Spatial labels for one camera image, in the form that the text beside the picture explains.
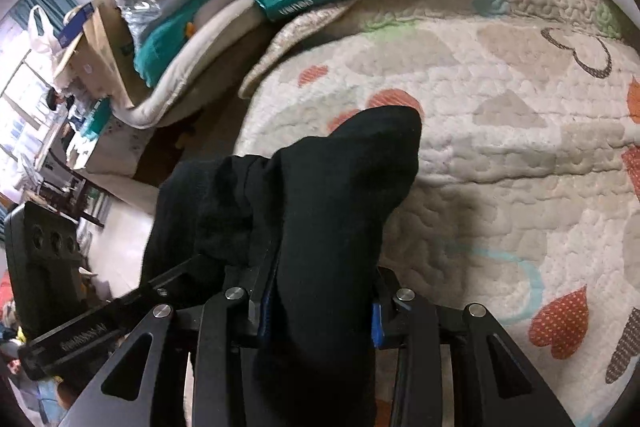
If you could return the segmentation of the black pants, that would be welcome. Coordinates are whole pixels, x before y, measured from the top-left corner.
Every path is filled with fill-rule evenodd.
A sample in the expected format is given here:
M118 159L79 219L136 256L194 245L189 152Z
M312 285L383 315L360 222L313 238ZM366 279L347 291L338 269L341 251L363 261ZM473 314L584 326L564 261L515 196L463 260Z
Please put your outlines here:
M374 423L376 266L418 172L421 129L411 107L375 107L268 158L184 162L160 188L142 280L198 256L190 293L213 295L228 268L278 258L248 369L250 425Z

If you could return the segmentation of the heart patterned quilt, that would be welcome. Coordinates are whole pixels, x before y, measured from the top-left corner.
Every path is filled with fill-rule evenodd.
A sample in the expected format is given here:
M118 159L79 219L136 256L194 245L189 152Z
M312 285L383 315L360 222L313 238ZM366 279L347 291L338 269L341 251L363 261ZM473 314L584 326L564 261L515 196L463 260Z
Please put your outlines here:
M300 14L239 91L269 156L363 109L422 121L381 260L483 303L578 426L639 387L639 31L612 0L346 0Z

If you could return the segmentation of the brown cardboard box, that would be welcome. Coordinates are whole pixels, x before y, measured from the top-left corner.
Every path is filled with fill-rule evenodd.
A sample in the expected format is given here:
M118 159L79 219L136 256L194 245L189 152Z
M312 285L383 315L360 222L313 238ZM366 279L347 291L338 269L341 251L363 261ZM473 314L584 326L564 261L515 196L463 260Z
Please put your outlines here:
M58 92L119 107L140 104L150 89L134 69L134 42L115 0L93 0L81 33L62 51L53 72Z

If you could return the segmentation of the beige cushion pad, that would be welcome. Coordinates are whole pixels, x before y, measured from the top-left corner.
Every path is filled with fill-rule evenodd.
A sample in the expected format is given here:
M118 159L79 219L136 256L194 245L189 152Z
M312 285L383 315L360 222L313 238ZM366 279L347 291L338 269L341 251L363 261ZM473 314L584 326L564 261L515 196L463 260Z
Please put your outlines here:
M188 40L145 100L134 107L113 102L113 115L136 129L163 126L163 118L178 109L178 104L194 90L206 69L265 20L255 0L231 2Z

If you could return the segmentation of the teal folded towel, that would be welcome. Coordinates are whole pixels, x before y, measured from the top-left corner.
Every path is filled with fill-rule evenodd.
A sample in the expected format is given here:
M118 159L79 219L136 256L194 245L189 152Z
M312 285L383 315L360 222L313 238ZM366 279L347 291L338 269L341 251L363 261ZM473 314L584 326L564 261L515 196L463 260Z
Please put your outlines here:
M134 69L144 81L145 86L153 89L160 77L177 56L189 37L186 28L193 22L196 12L208 0L189 0L174 14L163 20L153 29L134 52Z

